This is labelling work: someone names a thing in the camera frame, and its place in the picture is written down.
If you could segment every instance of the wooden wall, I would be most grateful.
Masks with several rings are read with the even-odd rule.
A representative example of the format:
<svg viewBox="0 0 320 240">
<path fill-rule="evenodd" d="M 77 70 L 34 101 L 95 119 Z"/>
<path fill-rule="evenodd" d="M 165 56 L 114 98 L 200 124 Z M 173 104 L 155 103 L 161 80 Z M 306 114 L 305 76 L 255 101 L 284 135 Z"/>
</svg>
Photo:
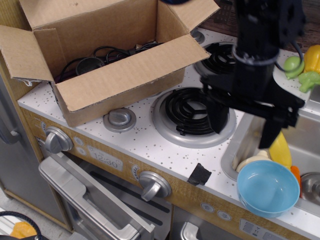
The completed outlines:
<svg viewBox="0 0 320 240">
<path fill-rule="evenodd" d="M 219 24 L 214 22 L 214 15 L 200 25 L 201 28 L 209 29 L 219 33 L 237 36 L 237 21 L 235 15 L 234 1 L 232 11 L 227 24 Z M 306 16 L 307 23 L 304 31 L 305 35 L 296 39 L 302 51 L 305 53 L 307 49 L 316 44 L 320 44 L 320 1 L 319 0 L 302 0 L 302 7 Z M 287 50 L 296 52 L 291 45 L 288 45 Z"/>
</svg>

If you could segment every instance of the cardboard box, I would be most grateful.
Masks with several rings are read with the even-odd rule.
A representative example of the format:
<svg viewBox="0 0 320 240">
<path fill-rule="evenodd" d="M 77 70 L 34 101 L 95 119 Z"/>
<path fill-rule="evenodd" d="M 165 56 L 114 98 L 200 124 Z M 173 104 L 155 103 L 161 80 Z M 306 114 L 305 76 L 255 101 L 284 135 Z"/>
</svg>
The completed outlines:
<svg viewBox="0 0 320 240">
<path fill-rule="evenodd" d="M 71 127 L 182 82 L 184 68 L 208 58 L 191 30 L 219 9 L 214 0 L 20 0 L 32 31 L 0 26 L 12 79 L 49 81 Z M 55 84 L 70 61 L 100 46 L 129 50 L 163 43 Z"/>
</svg>

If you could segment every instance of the white countertop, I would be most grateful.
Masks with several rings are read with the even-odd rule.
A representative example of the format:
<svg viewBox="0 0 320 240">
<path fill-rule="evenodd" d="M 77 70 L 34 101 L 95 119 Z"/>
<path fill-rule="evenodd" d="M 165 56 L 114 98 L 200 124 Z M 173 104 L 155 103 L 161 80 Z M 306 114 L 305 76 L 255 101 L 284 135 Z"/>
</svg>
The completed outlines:
<svg viewBox="0 0 320 240">
<path fill-rule="evenodd" d="M 200 29 L 200 31 L 206 37 L 202 46 L 213 42 L 236 41 L 235 37 L 205 29 Z M 297 54 L 281 51 L 279 63 L 283 63 L 287 57 L 292 55 Z M 309 93 L 299 91 L 300 84 L 297 79 L 287 80 L 284 77 L 284 73 L 278 69 L 274 70 L 274 78 L 287 91 L 303 100 L 309 99 Z M 189 66 L 186 68 L 183 83 L 179 84 L 178 87 L 201 87 L 202 84 L 199 80 L 199 74 L 193 66 Z M 114 133 L 107 130 L 104 127 L 102 117 L 78 127 L 69 127 L 56 103 L 51 86 L 45 82 L 40 83 L 19 99 L 18 104 L 22 108 L 121 151 L 183 181 L 188 180 L 197 163 L 200 163 L 205 169 L 211 171 L 212 174 L 207 183 L 204 186 L 199 185 L 199 188 L 243 208 L 237 195 L 237 182 L 230 179 L 223 172 L 220 164 L 220 160 L 228 147 L 230 139 L 220 145 L 204 149 L 185 148 L 167 141 L 154 128 L 151 118 L 153 105 L 158 97 L 149 97 L 127 107 L 134 111 L 137 122 L 133 129 L 123 133 Z M 244 113 L 237 110 L 235 112 L 238 124 Z M 310 239 L 320 240 L 320 217 L 299 208 L 293 207 L 283 216 L 270 220 Z"/>
</svg>

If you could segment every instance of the toy pepper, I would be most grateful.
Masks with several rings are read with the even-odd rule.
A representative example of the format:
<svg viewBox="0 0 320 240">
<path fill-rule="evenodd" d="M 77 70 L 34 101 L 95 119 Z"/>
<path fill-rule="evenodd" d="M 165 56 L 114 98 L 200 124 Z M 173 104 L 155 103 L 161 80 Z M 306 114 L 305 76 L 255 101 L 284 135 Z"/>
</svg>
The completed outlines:
<svg viewBox="0 0 320 240">
<path fill-rule="evenodd" d="M 313 45 L 304 54 L 304 72 L 317 72 L 320 74 L 320 45 Z"/>
<path fill-rule="evenodd" d="M 299 90 L 306 93 L 308 90 L 313 89 L 315 84 L 320 85 L 320 74 L 316 71 L 304 72 L 298 76 L 301 86 Z"/>
</svg>

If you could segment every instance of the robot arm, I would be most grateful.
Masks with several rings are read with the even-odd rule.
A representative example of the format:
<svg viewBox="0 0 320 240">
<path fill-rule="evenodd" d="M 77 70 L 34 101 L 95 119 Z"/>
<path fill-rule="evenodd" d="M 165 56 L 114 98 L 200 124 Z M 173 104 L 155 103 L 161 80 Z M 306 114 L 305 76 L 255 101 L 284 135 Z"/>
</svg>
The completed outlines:
<svg viewBox="0 0 320 240">
<path fill-rule="evenodd" d="M 181 4 L 187 0 L 162 0 Z M 235 0 L 238 40 L 234 74 L 201 79 L 211 128 L 219 133 L 229 108 L 266 119 L 259 148 L 268 148 L 281 128 L 295 126 L 305 102 L 278 86 L 273 70 L 280 48 L 303 35 L 301 0 Z"/>
</svg>

